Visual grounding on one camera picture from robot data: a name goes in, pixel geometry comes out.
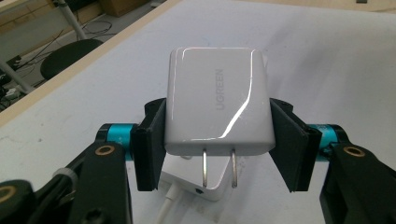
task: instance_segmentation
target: glossy white surface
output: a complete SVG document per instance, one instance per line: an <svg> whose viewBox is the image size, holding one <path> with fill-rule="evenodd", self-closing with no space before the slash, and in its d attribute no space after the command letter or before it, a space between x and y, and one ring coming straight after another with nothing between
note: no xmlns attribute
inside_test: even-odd
<svg viewBox="0 0 396 224"><path fill-rule="evenodd" d="M255 49L173 51L165 148L172 155L261 155L275 146L262 53Z"/></svg>
<svg viewBox="0 0 396 224"><path fill-rule="evenodd" d="M341 125L396 169L395 15L189 0L2 126L0 181L29 179L37 189L103 123L142 120L143 105L166 96L170 52L187 46L261 50L271 97L293 104L306 123ZM316 164L308 192L292 194L268 153L239 170L237 189L228 187L216 203L184 193L165 223L324 223L318 196L327 163ZM131 163L128 172L134 223L153 223L169 186L137 192Z"/></svg>

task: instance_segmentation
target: electrical plug prong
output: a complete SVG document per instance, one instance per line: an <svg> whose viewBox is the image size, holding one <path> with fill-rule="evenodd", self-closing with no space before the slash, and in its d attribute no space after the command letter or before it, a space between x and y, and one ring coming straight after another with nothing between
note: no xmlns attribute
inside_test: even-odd
<svg viewBox="0 0 396 224"><path fill-rule="evenodd" d="M204 182L203 182L203 186L204 188L206 188L207 186L207 160L206 160L206 149L204 148L204 156L203 156L203 160L204 160Z"/></svg>
<svg viewBox="0 0 396 224"><path fill-rule="evenodd" d="M232 187L233 189L236 189L238 186L238 176L237 176L237 170L236 170L236 155L235 155L235 149L231 151L231 159L233 161L233 183Z"/></svg>

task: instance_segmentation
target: ugreen logo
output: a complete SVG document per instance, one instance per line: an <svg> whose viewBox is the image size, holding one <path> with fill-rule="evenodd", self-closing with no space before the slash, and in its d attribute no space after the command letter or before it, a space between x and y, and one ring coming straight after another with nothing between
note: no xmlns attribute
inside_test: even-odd
<svg viewBox="0 0 396 224"><path fill-rule="evenodd" d="M216 75L216 109L223 110L224 104L224 75L222 69L215 70Z"/></svg>

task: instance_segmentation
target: black chair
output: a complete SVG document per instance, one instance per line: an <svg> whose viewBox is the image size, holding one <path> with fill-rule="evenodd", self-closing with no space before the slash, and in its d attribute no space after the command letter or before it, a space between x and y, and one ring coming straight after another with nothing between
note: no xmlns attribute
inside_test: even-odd
<svg viewBox="0 0 396 224"><path fill-rule="evenodd" d="M102 44L100 40L84 39L56 49L41 64L41 75L50 80Z"/></svg>

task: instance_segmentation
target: white tabletop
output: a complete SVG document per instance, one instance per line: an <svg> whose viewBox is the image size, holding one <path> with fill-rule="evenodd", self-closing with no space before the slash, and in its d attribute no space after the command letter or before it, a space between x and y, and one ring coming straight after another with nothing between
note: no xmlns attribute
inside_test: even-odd
<svg viewBox="0 0 396 224"><path fill-rule="evenodd" d="M172 4L106 42L93 53L102 55L97 60L84 58L0 114L0 182L28 179L38 189L103 123L141 121L144 104L166 96L171 50L191 46L261 50L271 97L293 104L307 123L341 125L354 144L396 169L395 15L236 1ZM12 114L20 108L26 110ZM169 186L137 192L131 163L128 169L134 221L152 223ZM268 154L240 169L238 188L219 202L184 193L165 223L324 222L318 196L327 163L316 164L309 192L292 194Z"/></svg>

